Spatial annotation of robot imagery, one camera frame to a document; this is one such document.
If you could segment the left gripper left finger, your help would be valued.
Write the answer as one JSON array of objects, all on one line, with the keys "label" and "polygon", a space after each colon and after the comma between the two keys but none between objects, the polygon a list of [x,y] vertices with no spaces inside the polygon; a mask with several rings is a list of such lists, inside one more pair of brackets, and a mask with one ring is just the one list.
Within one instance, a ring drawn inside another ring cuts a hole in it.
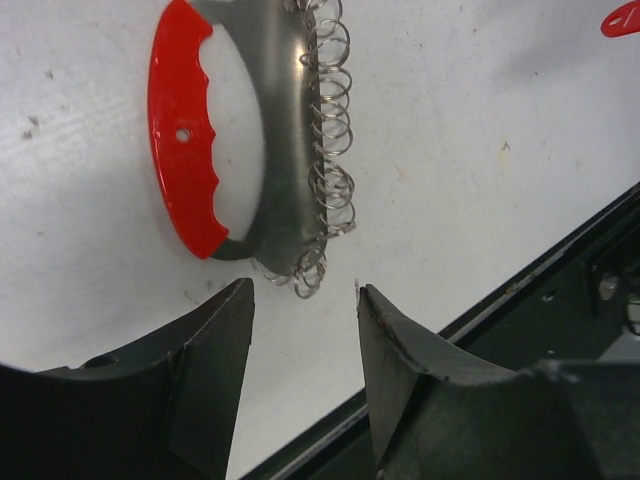
[{"label": "left gripper left finger", "polygon": [[5,479],[225,477],[255,311],[243,278],[76,369],[1,369]]}]

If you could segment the metal chain keyring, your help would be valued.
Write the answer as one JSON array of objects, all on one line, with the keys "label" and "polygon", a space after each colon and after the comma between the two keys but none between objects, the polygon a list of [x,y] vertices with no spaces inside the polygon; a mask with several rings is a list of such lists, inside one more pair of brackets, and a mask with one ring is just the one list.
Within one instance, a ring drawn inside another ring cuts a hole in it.
[{"label": "metal chain keyring", "polygon": [[327,243],[353,231],[355,181],[338,162],[354,140],[349,113],[351,35],[340,1],[196,1],[222,26],[257,97],[264,177],[254,219],[216,260],[251,259],[302,299],[320,288]]}]

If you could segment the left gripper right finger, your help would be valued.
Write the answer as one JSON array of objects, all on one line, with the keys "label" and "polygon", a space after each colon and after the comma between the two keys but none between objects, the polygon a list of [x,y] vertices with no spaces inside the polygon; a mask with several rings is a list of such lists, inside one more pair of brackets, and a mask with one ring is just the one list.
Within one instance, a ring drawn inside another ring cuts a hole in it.
[{"label": "left gripper right finger", "polygon": [[376,468],[385,479],[635,479],[639,367],[476,357],[376,287],[358,327]]}]

